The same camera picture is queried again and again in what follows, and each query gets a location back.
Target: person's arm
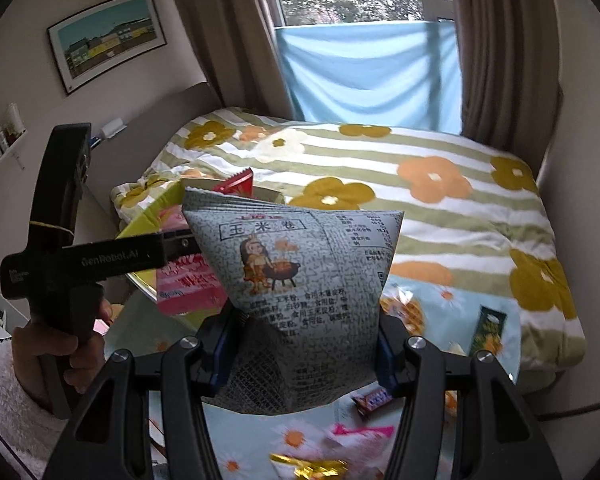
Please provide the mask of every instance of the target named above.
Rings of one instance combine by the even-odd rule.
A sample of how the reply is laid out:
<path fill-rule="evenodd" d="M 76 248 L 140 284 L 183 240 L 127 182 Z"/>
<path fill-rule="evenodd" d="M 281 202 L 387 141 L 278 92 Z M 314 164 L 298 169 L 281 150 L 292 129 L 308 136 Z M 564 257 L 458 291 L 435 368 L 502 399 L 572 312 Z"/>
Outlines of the person's arm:
<path fill-rule="evenodd" d="M 100 318 L 109 320 L 109 303 L 103 302 Z M 49 402 L 38 356 L 69 355 L 72 369 L 64 378 L 83 392 L 104 364 L 104 341 L 94 332 L 77 346 L 75 336 L 31 322 L 15 329 L 11 342 L 0 344 L 0 436 L 38 477 L 65 424 L 45 409 Z"/>

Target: framed picture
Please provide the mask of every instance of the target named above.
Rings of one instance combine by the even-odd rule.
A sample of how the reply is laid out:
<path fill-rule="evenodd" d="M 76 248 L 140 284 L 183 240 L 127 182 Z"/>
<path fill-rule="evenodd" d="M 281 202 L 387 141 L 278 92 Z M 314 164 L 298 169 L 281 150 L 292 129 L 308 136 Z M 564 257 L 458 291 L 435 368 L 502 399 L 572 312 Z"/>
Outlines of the framed picture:
<path fill-rule="evenodd" d="M 154 0 L 109 0 L 48 28 L 67 95 L 93 78 L 167 44 Z"/>

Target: bed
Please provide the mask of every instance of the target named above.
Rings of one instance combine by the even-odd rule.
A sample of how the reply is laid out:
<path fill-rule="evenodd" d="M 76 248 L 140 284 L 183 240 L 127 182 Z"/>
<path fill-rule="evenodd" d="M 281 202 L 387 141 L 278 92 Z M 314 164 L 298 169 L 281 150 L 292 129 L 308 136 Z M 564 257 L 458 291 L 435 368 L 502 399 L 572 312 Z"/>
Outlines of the bed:
<path fill-rule="evenodd" d="M 523 391 L 583 358 L 554 233 L 531 171 L 513 156 L 449 134 L 300 123 L 240 108 L 200 114 L 171 132 L 140 179 L 110 192 L 124 223 L 182 176 L 225 178 L 246 167 L 293 205 L 401 210 L 390 279 L 429 283 L 447 302 L 442 313 L 486 297 L 513 302 Z"/>

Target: light blue curtain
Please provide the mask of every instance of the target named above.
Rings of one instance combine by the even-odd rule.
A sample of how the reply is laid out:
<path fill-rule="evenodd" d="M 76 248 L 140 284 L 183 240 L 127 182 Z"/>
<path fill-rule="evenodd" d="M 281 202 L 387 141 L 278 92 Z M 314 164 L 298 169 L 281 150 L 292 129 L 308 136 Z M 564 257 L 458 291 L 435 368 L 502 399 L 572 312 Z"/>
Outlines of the light blue curtain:
<path fill-rule="evenodd" d="M 460 133 L 453 22 L 303 25 L 276 35 L 300 119 Z"/>

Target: gold foil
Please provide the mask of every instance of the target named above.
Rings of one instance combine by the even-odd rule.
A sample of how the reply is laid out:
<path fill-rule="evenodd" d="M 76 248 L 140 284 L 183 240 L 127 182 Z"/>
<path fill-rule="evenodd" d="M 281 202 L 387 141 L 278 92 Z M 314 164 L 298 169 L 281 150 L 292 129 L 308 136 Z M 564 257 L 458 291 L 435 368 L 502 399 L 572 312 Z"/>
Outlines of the gold foil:
<path fill-rule="evenodd" d="M 329 480 L 342 480 L 347 472 L 347 464 L 342 460 L 319 460 L 309 461 L 292 458 L 289 456 L 270 454 L 269 458 L 276 464 L 286 465 L 293 468 L 294 477 L 304 480 L 320 480 L 327 478 Z M 280 475 L 282 471 L 276 468 L 280 478 L 286 475 Z"/>

